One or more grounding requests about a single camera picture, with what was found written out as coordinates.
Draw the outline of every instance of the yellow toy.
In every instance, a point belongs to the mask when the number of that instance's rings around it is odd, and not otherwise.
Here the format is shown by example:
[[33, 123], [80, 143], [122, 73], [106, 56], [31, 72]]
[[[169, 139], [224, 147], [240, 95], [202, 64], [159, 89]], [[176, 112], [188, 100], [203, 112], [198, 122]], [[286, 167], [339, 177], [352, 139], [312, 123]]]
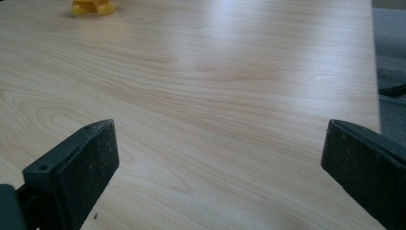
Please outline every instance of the yellow toy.
[[116, 10], [111, 0], [74, 0], [72, 13], [80, 15], [88, 12], [97, 12], [99, 15], [108, 15]]

